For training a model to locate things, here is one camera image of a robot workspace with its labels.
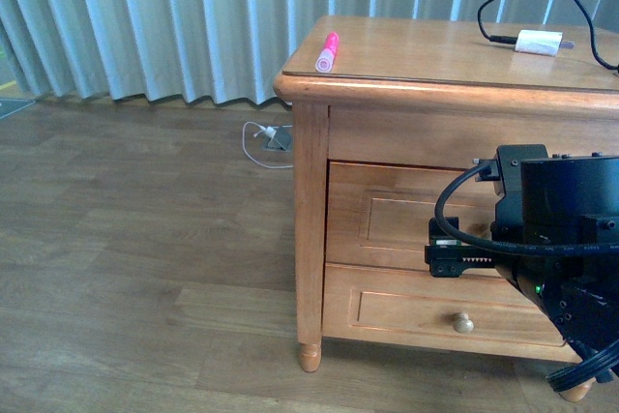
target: drawer panel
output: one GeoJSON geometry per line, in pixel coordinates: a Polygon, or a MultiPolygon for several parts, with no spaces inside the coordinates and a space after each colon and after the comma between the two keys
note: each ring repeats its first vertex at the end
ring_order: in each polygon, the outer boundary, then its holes
{"type": "MultiPolygon", "coordinates": [[[[427,270],[427,223],[436,198],[459,173],[331,162],[327,262],[427,270]]],[[[491,183],[466,183],[446,213],[460,217],[462,230],[488,237],[497,200],[491,183]]]]}
{"type": "Polygon", "coordinates": [[[549,360],[577,361],[559,332],[506,281],[327,265],[323,334],[549,360]],[[475,328],[461,334],[453,317],[475,328]]]}
{"type": "Polygon", "coordinates": [[[568,116],[333,106],[329,159],[468,168],[503,144],[544,144],[549,154],[617,152],[617,121],[568,116]]]}

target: pink highlighter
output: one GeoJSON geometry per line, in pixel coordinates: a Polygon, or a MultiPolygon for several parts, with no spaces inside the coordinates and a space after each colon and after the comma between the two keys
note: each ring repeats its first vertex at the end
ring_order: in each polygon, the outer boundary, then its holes
{"type": "Polygon", "coordinates": [[[328,73],[333,68],[333,62],[338,53],[339,36],[336,32],[329,33],[325,45],[316,60],[316,70],[321,73],[328,73]]]}

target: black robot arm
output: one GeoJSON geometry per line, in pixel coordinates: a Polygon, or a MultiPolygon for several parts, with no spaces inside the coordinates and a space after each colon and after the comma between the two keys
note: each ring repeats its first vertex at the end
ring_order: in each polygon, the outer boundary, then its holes
{"type": "Polygon", "coordinates": [[[555,392],[619,375],[619,157],[553,156],[543,145],[505,145],[440,195],[426,263],[438,278],[496,268],[552,321],[583,360],[548,377],[555,392]],[[458,229],[444,208],[466,180],[501,196],[492,240],[458,229]]]}

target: wooden floor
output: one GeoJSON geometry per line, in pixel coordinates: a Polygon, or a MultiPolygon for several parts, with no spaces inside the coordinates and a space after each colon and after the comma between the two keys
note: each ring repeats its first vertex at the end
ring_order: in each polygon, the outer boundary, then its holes
{"type": "Polygon", "coordinates": [[[292,172],[240,148],[245,121],[291,119],[37,103],[0,120],[1,412],[619,410],[619,382],[570,404],[544,380],[561,365],[535,361],[326,340],[301,372],[292,172]]]}

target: white curtain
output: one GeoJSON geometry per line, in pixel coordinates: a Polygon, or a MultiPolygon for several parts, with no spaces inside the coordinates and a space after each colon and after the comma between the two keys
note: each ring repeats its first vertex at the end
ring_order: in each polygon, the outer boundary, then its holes
{"type": "MultiPolygon", "coordinates": [[[[19,85],[37,95],[261,103],[322,15],[473,20],[483,1],[0,0],[0,43],[19,85]]],[[[581,1],[598,22],[616,18],[616,0],[581,1]]],[[[582,23],[571,0],[502,0],[486,19],[582,23]]]]}

